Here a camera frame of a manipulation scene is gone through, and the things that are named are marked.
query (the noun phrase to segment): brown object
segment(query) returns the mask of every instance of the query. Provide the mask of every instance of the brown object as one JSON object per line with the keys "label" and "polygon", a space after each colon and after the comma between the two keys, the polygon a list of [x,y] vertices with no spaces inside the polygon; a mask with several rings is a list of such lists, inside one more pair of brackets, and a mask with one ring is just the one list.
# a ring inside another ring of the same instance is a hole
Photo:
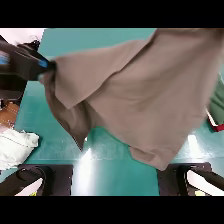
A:
{"label": "brown object", "polygon": [[0,110],[0,124],[13,128],[19,111],[19,106],[12,102],[4,102],[5,106]]}
{"label": "brown object", "polygon": [[129,41],[55,59],[44,76],[55,118],[80,148],[103,126],[133,158],[166,169],[204,120],[222,64],[223,31],[159,28]]}

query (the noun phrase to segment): table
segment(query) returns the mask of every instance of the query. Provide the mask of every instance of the table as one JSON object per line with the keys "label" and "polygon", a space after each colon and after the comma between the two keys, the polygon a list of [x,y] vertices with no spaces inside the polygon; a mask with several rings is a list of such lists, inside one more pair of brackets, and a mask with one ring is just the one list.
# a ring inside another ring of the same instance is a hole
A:
{"label": "table", "polygon": [[[152,28],[47,29],[39,52],[47,58],[147,38]],[[91,130],[80,152],[71,136],[54,119],[44,87],[28,82],[15,129],[35,132],[40,146],[27,164],[74,164],[72,195],[159,195],[156,170],[131,158],[128,146],[103,128]],[[210,162],[224,176],[224,132],[214,133],[204,122],[187,138],[173,160]]]}

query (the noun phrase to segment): crumpled white fabric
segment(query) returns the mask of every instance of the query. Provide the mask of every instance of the crumpled white fabric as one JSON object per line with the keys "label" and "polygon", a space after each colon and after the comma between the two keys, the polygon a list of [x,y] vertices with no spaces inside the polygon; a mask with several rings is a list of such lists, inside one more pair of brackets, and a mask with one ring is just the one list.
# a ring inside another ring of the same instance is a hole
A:
{"label": "crumpled white fabric", "polygon": [[39,136],[34,133],[7,129],[0,133],[0,170],[22,164],[38,146]]}

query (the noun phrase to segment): cloth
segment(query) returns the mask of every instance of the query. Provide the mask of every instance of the cloth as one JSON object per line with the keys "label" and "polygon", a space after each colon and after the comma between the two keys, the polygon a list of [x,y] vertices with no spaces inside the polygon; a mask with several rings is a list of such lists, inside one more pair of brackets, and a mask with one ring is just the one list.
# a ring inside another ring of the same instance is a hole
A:
{"label": "cloth", "polygon": [[34,133],[19,133],[12,129],[0,133],[0,170],[22,164],[38,146],[38,139]]}
{"label": "cloth", "polygon": [[134,159],[164,170],[206,116],[222,51],[222,30],[159,28],[147,40],[55,58],[46,98],[80,148],[103,126]]}
{"label": "cloth", "polygon": [[219,75],[215,91],[210,100],[209,112],[218,125],[224,124],[224,83],[221,75]]}

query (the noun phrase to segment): red object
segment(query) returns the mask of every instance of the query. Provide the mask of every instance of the red object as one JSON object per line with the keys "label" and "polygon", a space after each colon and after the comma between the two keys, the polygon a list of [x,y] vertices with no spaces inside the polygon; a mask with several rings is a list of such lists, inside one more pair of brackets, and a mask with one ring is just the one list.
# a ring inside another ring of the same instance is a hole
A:
{"label": "red object", "polygon": [[216,124],[212,115],[206,110],[207,112],[207,115],[208,115],[208,122],[210,124],[210,126],[212,127],[212,129],[215,131],[215,132],[219,132],[219,131],[223,131],[224,130],[224,124]]}

